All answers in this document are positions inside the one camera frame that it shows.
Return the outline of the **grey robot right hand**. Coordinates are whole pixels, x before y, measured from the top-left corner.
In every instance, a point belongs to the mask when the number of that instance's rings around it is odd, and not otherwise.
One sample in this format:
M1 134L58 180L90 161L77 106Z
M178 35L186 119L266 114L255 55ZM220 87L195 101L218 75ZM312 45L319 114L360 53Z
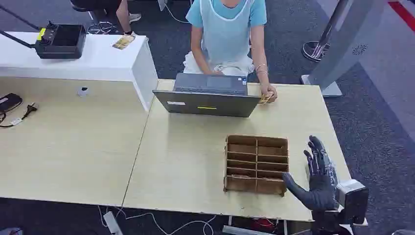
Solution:
M309 136L311 152L304 150L309 169L309 190L299 186L291 174L282 174L287 189L311 211L334 211L338 209L335 199L338 184L336 169L323 143L315 136Z

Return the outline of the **person's left hand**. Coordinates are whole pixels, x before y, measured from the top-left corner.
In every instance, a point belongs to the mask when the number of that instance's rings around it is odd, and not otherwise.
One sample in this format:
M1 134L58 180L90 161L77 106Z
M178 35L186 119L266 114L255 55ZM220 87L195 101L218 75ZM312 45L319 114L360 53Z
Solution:
M277 99L276 88L273 87L270 83L261 83L261 99L260 104L273 103Z

